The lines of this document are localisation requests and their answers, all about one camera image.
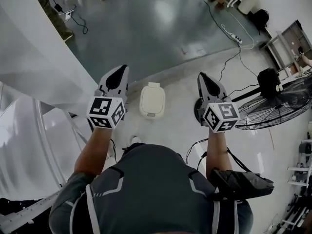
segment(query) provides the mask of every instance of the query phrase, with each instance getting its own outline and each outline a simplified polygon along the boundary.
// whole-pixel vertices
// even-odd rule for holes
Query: gray floor
[[[72,20],[66,23],[76,34],[68,46],[96,82],[121,64],[130,66],[131,82],[235,47],[215,25],[203,0],[56,1],[64,10],[75,4],[74,18],[81,23],[79,14],[87,21],[86,35]],[[214,5],[217,22],[239,36],[243,45],[251,44],[237,21],[226,10],[215,11]],[[240,12],[230,11],[255,42],[266,39]]]

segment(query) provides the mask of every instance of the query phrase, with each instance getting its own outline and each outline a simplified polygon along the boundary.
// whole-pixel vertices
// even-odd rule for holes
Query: gray t-shirt
[[[51,209],[53,233],[70,233],[70,213],[87,184],[103,234],[211,233],[214,203],[208,196],[215,188],[169,148],[136,147],[95,179],[73,174]],[[253,215],[246,201],[238,205],[238,220],[239,233],[249,233]]]

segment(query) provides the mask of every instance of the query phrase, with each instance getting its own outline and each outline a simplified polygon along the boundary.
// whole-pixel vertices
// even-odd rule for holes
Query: forearm
[[[95,128],[75,163],[75,173],[101,174],[112,136],[112,130]]]
[[[215,134],[209,130],[206,158],[207,179],[210,178],[210,173],[214,168],[218,168],[221,171],[232,170],[224,133]]]

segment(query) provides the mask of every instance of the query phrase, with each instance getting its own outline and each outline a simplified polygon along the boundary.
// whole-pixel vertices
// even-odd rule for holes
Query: white trash bin
[[[165,91],[159,83],[149,82],[141,92],[140,112],[146,119],[158,119],[165,111]]]
[[[247,15],[258,1],[259,0],[243,0],[239,5],[238,10]]]

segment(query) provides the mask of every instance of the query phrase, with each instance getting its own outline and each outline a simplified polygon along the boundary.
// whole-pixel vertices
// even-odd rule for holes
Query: white cube
[[[214,133],[231,130],[240,120],[235,102],[209,103],[204,119]]]
[[[114,129],[125,115],[122,98],[94,96],[87,109],[87,117],[94,127]]]

